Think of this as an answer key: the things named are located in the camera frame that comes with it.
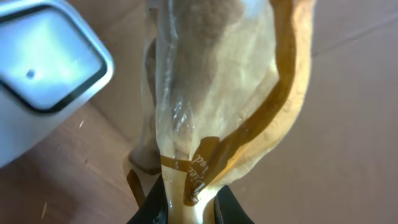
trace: small dark hole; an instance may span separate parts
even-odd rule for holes
[[[26,78],[28,78],[28,79],[33,79],[35,77],[35,70],[29,70],[27,73],[26,73]]]

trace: food package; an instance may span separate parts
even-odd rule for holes
[[[295,121],[312,0],[148,0],[143,139],[156,139],[169,223],[213,223],[213,200]]]

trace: translucent plastic bag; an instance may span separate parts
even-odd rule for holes
[[[209,202],[217,191],[249,172],[291,127],[309,78],[312,3],[157,3],[153,101],[170,223],[213,222]],[[300,75],[295,8],[308,10]]]

